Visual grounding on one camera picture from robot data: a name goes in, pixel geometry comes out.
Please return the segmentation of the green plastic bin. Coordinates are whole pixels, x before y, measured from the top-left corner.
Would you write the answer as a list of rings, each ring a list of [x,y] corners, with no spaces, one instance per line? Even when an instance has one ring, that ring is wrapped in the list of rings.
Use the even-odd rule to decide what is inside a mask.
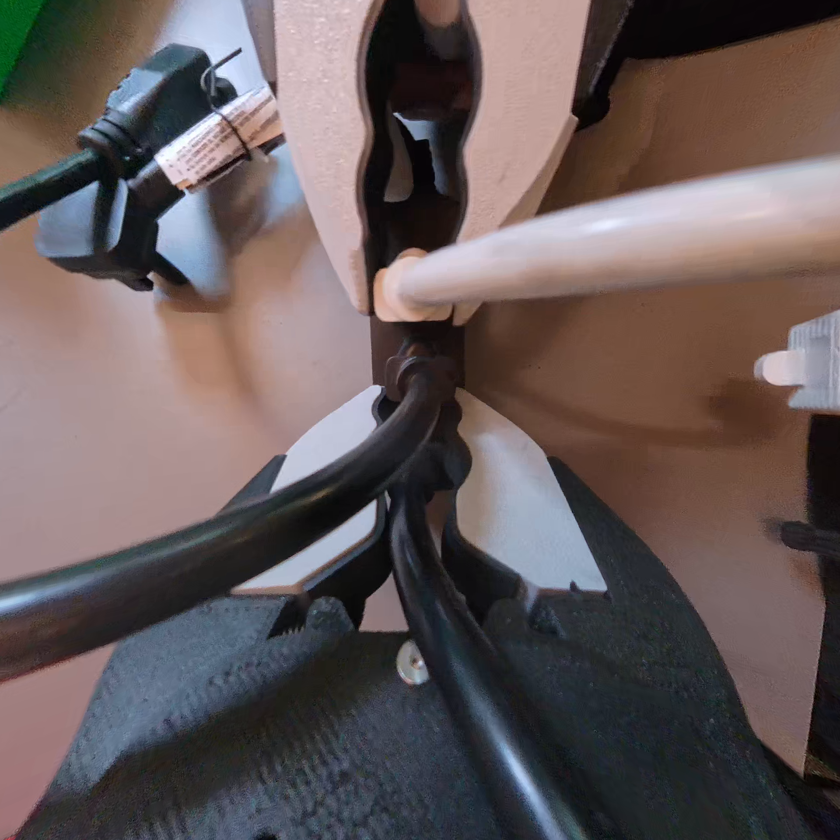
[[[1,1],[1,102],[46,1]]]

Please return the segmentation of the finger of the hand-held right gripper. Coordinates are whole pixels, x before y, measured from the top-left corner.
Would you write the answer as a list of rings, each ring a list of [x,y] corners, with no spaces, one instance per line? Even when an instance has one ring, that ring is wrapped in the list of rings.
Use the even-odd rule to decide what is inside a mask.
[[[574,90],[591,2],[465,2],[472,103],[458,146],[462,212],[455,239],[457,324],[526,248],[504,228],[536,214],[568,146]]]
[[[275,1],[276,99],[291,161],[350,304],[371,311],[364,172],[374,128],[366,50],[383,1]]]

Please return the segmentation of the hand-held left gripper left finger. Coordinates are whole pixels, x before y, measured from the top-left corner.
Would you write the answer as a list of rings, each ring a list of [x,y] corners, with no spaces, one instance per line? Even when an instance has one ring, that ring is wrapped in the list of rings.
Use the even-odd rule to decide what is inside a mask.
[[[272,493],[329,466],[365,441],[376,429],[380,387],[368,387],[324,417],[290,447],[271,487]],[[383,497],[306,548],[233,590],[234,595],[290,595],[299,602],[322,597],[341,601],[354,624],[361,624],[367,600],[390,571],[384,545]]]

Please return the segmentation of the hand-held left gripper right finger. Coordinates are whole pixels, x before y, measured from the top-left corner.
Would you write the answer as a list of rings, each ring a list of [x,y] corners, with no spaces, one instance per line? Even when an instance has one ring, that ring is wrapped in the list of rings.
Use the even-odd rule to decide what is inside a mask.
[[[530,613],[544,596],[604,595],[607,584],[548,456],[463,389],[458,440],[469,464],[444,527],[444,566],[475,617],[498,601]]]

